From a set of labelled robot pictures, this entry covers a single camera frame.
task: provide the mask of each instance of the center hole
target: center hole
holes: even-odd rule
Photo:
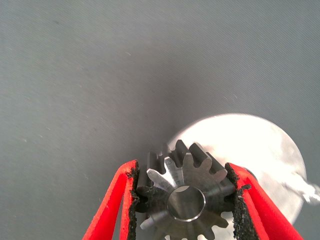
[[[200,216],[205,204],[205,196],[199,189],[181,186],[170,194],[167,209],[176,220],[191,222]]]

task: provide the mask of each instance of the spur gear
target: spur gear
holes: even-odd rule
[[[225,198],[235,186],[226,178],[227,170],[197,143],[188,149],[178,140],[175,150],[165,146],[162,155],[149,153],[146,173],[147,178],[139,177],[137,211],[148,216],[142,229],[156,227],[153,239],[196,240],[203,235],[214,240],[212,227],[228,226],[221,213],[233,209]]]

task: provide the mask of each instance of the machined metal surface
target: machined metal surface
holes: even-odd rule
[[[201,146],[194,143],[188,149],[181,140],[171,151],[165,147],[162,155],[148,156],[146,185],[137,191],[145,197],[139,206],[148,218],[142,229],[156,227],[153,239],[196,240],[203,235],[215,239],[212,227],[226,228],[221,217],[233,206],[225,197],[235,191],[226,178],[227,171]]]

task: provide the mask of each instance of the red rubber jaw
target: red rubber jaw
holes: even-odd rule
[[[243,167],[232,163],[228,163],[228,165],[237,175],[237,190],[243,191],[243,194],[237,197],[243,198],[258,239],[303,240],[297,230],[261,188],[257,180]],[[246,226],[241,227],[241,223],[238,225],[240,226],[239,231],[241,231],[241,228],[246,228]]]
[[[138,172],[139,167],[136,160],[123,164],[117,170],[82,240],[112,239],[122,197],[120,240],[135,239],[137,198],[134,190],[136,189]]]

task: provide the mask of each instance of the metal gear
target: metal gear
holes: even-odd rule
[[[212,227],[228,226],[221,213],[233,209],[225,198],[235,186],[226,178],[227,170],[199,144],[188,149],[178,140],[175,150],[166,145],[162,155],[149,153],[146,173],[147,178],[139,177],[137,211],[148,216],[142,229],[156,227],[153,239],[196,240],[203,235],[214,240]]]

